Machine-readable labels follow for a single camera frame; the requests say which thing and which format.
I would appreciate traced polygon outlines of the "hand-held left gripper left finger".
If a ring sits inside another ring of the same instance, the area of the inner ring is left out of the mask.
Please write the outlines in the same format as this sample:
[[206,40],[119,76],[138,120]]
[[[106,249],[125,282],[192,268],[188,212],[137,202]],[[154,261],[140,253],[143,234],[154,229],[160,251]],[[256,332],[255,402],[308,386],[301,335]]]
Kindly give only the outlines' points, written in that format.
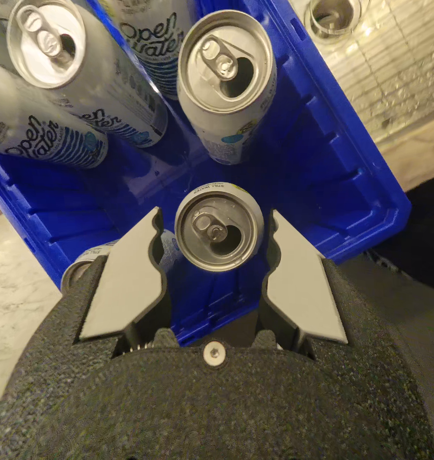
[[169,328],[172,302],[163,256],[162,209],[154,207],[111,249],[79,334],[148,342]]

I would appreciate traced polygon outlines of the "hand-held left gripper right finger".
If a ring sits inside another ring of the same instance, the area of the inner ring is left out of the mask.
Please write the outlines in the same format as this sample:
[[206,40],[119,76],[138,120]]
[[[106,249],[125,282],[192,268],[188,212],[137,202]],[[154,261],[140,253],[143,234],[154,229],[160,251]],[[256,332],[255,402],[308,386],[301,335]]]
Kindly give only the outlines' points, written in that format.
[[270,213],[259,324],[278,345],[319,339],[348,345],[329,280],[328,260],[281,213]]

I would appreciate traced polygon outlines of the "white water can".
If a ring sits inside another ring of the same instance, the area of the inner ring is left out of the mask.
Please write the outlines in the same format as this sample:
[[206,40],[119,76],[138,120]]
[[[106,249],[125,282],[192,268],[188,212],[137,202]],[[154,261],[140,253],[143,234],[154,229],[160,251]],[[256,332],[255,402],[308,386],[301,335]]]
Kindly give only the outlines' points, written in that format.
[[207,272],[232,271],[260,249],[264,218],[254,197],[235,184],[213,182],[191,191],[174,222],[180,251]]

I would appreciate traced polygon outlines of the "blue plastic bin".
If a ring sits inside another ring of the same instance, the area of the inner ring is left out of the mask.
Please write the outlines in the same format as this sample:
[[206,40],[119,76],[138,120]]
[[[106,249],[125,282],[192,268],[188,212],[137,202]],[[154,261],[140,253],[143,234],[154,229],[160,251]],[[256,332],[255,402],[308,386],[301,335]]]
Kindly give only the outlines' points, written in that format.
[[92,247],[122,237],[154,207],[174,231],[182,199],[211,182],[249,192],[266,223],[276,209],[326,258],[341,263],[401,230],[411,205],[289,1],[195,1],[197,17],[247,13],[277,65],[271,107],[248,160],[212,160],[178,101],[153,147],[109,137],[102,164],[82,170],[0,154],[0,209],[52,281]]

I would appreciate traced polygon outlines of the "marble desk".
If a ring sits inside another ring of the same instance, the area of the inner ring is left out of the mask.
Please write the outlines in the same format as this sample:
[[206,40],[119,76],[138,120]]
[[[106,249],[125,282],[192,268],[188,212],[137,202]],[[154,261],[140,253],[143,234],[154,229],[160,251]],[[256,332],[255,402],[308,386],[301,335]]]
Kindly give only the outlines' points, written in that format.
[[[369,255],[341,265],[387,314],[405,354],[422,377],[434,377],[434,119],[386,143],[383,157],[410,190],[413,211],[404,232],[375,249],[401,272]],[[0,398],[25,345],[60,299],[12,225],[0,216]],[[434,385],[428,385],[434,397]]]

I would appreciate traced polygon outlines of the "round metal sink drain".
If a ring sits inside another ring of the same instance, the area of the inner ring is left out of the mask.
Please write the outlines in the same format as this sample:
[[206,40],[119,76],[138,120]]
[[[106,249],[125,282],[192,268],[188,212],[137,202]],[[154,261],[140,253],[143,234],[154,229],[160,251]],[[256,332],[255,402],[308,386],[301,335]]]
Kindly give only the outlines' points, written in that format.
[[370,3],[370,0],[312,0],[304,12],[305,29],[314,41],[334,44],[352,34]]

